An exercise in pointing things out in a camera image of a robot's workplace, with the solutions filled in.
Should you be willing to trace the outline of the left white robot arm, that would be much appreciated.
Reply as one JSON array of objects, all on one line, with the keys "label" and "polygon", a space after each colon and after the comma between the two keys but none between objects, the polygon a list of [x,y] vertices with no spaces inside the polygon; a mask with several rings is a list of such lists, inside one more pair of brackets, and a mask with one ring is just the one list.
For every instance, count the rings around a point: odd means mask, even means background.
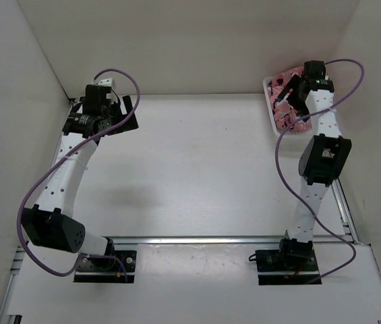
[{"label": "left white robot arm", "polygon": [[127,116],[132,109],[130,97],[119,98],[114,87],[112,78],[86,86],[84,98],[71,109],[62,130],[56,160],[63,164],[47,178],[34,206],[22,213],[22,227],[33,245],[92,254],[92,262],[101,270],[110,269],[116,261],[109,241],[73,219],[80,182],[100,141],[91,140],[82,148],[77,145],[121,121],[126,123],[114,134],[138,128],[136,117]]}]

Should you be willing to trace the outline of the aluminium frame rail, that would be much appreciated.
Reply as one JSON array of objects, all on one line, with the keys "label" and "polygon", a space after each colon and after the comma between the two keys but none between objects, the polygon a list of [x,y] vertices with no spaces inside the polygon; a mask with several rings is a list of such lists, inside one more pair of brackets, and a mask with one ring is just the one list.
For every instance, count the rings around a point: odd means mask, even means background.
[{"label": "aluminium frame rail", "polygon": [[115,236],[114,243],[120,245],[135,244],[276,244],[281,236]]}]

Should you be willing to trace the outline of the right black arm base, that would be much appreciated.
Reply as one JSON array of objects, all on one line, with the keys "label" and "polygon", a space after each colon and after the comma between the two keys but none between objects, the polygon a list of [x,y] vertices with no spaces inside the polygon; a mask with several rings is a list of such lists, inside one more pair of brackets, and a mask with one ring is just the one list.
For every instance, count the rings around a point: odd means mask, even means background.
[{"label": "right black arm base", "polygon": [[313,242],[283,238],[276,249],[256,250],[248,257],[255,262],[260,286],[320,285],[320,271]]}]

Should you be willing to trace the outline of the pink shark print shorts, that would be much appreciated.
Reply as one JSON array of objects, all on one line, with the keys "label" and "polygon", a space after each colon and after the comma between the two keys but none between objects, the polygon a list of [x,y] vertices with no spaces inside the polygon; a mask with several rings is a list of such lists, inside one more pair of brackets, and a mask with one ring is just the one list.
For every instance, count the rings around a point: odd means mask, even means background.
[{"label": "pink shark print shorts", "polygon": [[279,132],[300,118],[286,99],[279,101],[279,94],[294,74],[301,76],[302,72],[303,66],[292,68],[275,76],[267,85],[270,107]]}]

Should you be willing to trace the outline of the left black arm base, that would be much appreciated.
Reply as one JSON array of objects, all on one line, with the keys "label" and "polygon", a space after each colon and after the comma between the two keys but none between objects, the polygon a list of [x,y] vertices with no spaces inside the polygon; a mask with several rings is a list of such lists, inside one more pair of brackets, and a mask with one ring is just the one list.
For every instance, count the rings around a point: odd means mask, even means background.
[{"label": "left black arm base", "polygon": [[133,284],[136,276],[137,251],[118,248],[109,238],[107,256],[113,258],[84,257],[78,261],[74,283]]}]

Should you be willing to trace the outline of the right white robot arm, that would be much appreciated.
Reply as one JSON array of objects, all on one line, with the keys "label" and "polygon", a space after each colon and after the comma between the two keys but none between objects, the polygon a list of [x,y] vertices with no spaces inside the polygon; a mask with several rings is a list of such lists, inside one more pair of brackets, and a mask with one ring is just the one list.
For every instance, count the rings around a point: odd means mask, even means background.
[{"label": "right white robot arm", "polygon": [[312,123],[313,136],[299,160],[301,188],[292,224],[281,240],[278,264],[287,270],[311,259],[315,216],[329,186],[336,180],[351,150],[351,141],[343,138],[333,111],[309,117],[311,113],[329,108],[334,99],[334,85],[326,75],[323,61],[307,61],[300,76],[287,85],[291,94],[287,101],[297,116]]}]

